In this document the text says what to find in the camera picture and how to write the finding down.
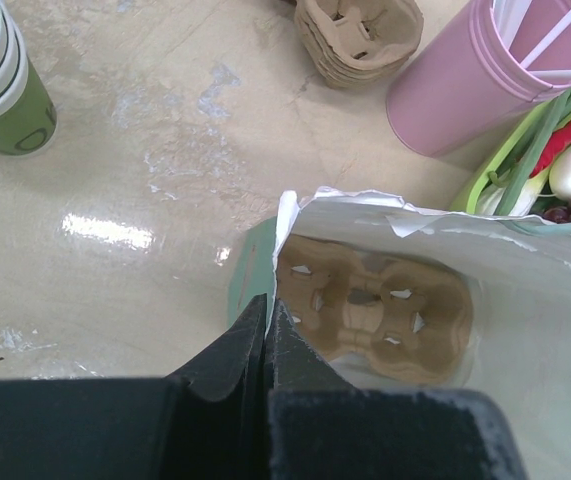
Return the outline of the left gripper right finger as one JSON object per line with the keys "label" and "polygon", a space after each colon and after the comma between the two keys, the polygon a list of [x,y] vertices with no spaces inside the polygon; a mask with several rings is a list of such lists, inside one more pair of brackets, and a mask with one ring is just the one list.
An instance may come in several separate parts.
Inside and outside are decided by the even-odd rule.
{"label": "left gripper right finger", "polygon": [[271,479],[525,479],[508,422],[466,389],[360,389],[277,301],[266,350]]}

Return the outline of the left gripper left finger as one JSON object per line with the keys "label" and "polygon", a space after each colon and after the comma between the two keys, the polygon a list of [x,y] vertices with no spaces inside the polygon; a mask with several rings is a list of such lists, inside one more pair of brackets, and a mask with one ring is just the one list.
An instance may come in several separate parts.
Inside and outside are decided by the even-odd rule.
{"label": "left gripper left finger", "polygon": [[163,377],[0,380],[0,479],[261,479],[267,298]]}

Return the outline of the brown pulp cup carrier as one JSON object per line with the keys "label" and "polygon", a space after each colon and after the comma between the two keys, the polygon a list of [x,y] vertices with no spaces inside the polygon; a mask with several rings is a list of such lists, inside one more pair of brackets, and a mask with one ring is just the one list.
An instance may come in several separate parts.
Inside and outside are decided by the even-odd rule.
{"label": "brown pulp cup carrier", "polygon": [[326,360],[358,354],[383,376],[435,385],[467,349],[472,298],[450,269],[292,235],[276,279],[299,334]]}

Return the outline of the printed paper takeout bag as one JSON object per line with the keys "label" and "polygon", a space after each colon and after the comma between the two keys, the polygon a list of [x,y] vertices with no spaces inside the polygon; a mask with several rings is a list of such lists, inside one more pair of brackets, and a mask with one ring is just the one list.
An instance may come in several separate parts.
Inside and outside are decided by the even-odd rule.
{"label": "printed paper takeout bag", "polygon": [[571,225],[287,191],[247,234],[229,318],[258,294],[358,387],[484,393],[531,478],[571,479]]}

